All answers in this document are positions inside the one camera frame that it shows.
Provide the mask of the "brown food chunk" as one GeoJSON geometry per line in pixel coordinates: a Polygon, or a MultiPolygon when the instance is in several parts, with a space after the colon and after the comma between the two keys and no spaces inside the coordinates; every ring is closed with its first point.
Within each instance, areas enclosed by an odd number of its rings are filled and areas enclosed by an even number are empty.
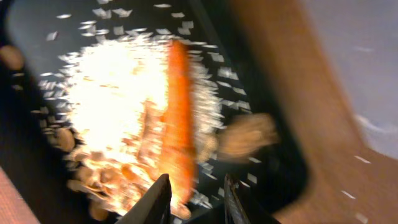
{"type": "Polygon", "coordinates": [[[221,161],[242,162],[260,148],[280,141],[276,123],[267,113],[242,114],[218,137],[218,158],[221,161]]]}

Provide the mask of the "orange carrot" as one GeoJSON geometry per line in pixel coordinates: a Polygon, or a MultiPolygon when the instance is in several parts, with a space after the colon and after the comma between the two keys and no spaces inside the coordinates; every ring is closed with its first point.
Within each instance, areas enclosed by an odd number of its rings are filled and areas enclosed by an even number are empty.
{"type": "Polygon", "coordinates": [[[167,59],[168,107],[164,114],[165,134],[159,171],[168,174],[172,200],[186,204],[192,196],[196,175],[193,139],[193,100],[190,60],[187,47],[173,41],[167,59]]]}

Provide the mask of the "rice and food scraps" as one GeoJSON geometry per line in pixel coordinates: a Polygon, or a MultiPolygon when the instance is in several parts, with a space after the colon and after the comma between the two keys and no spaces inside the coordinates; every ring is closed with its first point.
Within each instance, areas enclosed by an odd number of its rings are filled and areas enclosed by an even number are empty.
{"type": "Polygon", "coordinates": [[[40,125],[65,152],[74,173],[68,188],[88,196],[95,220],[127,214],[162,175],[167,59],[175,40],[187,47],[190,60],[196,175],[190,200],[176,204],[171,198],[170,208],[187,220],[188,203],[197,195],[198,151],[206,136],[223,126],[218,86],[203,62],[209,57],[205,43],[174,35],[125,35],[60,55],[63,66],[39,76],[44,98],[57,103],[40,125]]]}

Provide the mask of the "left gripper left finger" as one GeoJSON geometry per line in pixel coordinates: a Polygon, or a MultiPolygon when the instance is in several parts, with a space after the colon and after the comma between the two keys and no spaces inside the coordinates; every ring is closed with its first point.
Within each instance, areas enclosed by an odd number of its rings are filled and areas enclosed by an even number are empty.
{"type": "Polygon", "coordinates": [[[170,224],[172,188],[162,174],[144,196],[115,224],[170,224]]]}

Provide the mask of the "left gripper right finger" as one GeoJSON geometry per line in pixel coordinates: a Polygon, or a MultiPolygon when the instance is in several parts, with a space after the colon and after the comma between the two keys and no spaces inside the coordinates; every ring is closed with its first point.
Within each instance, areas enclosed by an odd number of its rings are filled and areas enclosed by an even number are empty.
{"type": "Polygon", "coordinates": [[[267,213],[235,176],[224,178],[224,212],[227,224],[280,224],[267,213]]]}

